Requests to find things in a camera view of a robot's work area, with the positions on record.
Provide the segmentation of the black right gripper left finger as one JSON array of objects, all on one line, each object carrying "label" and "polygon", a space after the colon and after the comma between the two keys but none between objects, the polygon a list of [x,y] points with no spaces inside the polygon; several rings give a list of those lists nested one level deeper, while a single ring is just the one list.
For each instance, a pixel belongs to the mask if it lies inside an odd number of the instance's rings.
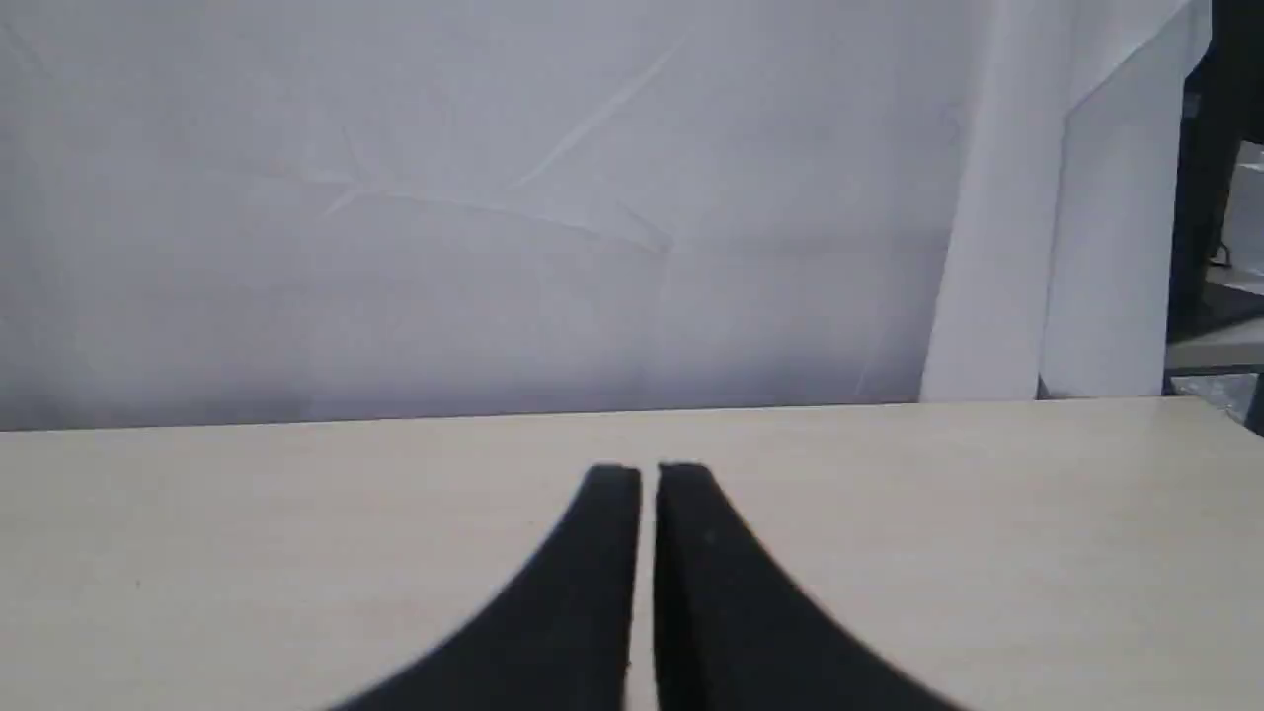
[{"label": "black right gripper left finger", "polygon": [[345,710],[621,710],[642,476],[600,464],[501,593]]}]

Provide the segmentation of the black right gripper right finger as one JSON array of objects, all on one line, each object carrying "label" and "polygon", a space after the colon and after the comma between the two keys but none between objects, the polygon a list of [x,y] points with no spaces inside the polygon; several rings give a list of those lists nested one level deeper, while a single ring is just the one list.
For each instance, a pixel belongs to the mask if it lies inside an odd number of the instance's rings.
[{"label": "black right gripper right finger", "polygon": [[786,576],[703,464],[659,467],[653,668],[664,710],[949,710]]}]

